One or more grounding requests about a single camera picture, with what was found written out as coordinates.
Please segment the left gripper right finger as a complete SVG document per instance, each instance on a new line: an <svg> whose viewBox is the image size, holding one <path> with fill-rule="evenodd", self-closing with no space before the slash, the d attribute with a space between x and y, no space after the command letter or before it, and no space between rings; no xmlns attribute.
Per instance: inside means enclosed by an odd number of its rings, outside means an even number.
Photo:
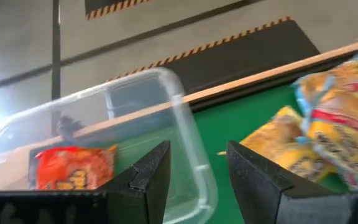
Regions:
<svg viewBox="0 0 358 224"><path fill-rule="evenodd" d="M235 141L227 143L227 164L245 224L276 224L282 192L293 187L283 169Z"/></svg>

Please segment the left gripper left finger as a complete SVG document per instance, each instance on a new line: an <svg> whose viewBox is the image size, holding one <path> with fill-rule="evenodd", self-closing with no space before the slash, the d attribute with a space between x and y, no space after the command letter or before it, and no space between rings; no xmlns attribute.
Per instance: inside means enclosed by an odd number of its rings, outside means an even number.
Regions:
<svg viewBox="0 0 358 224"><path fill-rule="evenodd" d="M96 224L162 224L171 174L171 142L165 140L106 182L106 215Z"/></svg>

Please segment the yellow chicken ramen packet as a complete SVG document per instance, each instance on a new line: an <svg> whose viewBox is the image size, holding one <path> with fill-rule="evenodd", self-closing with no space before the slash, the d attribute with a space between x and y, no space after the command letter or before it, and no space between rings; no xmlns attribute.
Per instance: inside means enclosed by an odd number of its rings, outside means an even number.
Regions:
<svg viewBox="0 0 358 224"><path fill-rule="evenodd" d="M240 144L300 177L318 182L337 170L314 152L310 144L296 140L303 135L300 129L302 121L303 118L291 106L284 106Z"/></svg>

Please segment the red spicy chicken noodle packet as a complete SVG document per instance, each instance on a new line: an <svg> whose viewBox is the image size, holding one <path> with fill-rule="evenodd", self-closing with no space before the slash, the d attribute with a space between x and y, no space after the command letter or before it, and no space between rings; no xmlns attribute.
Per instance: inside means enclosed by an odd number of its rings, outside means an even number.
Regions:
<svg viewBox="0 0 358 224"><path fill-rule="evenodd" d="M37 190L94 190L114 177L117 145L109 149L64 146L36 155Z"/></svg>

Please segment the clear plastic container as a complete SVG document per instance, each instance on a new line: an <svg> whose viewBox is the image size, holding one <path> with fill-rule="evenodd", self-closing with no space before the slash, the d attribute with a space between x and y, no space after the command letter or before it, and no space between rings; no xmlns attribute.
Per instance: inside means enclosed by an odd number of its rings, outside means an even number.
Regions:
<svg viewBox="0 0 358 224"><path fill-rule="evenodd" d="M128 77L149 76L178 77L169 69L152 68ZM17 146L39 142L50 137L61 137L56 128L61 116L67 115L79 121L84 128L108 119L109 113L104 99L97 99L103 83L58 100L17 113L0 125L0 155L12 152ZM194 139L183 123L187 103L180 103L179 96L170 98L171 109L180 122L180 132L186 146L193 175L197 178L196 192L172 192L168 190L162 224L206 224L218 203L216 181L200 139ZM29 166L29 155L17 162L14 156L0 164L0 181L6 179L20 165ZM24 169L24 178L14 177L14 183L0 189L0 224L96 224L106 215L105 190L37 190L27 184L29 167Z"/></svg>

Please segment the black hazard-striped floor mat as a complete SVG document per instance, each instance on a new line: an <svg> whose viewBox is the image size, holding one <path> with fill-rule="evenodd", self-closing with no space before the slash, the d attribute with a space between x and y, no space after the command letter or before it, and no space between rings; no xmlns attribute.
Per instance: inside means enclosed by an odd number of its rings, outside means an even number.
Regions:
<svg viewBox="0 0 358 224"><path fill-rule="evenodd" d="M85 16L87 20L91 20L149 1L150 0L85 0Z"/></svg>
<svg viewBox="0 0 358 224"><path fill-rule="evenodd" d="M299 25L285 17L122 73L120 77L164 67L179 76L187 93L195 93L318 54Z"/></svg>

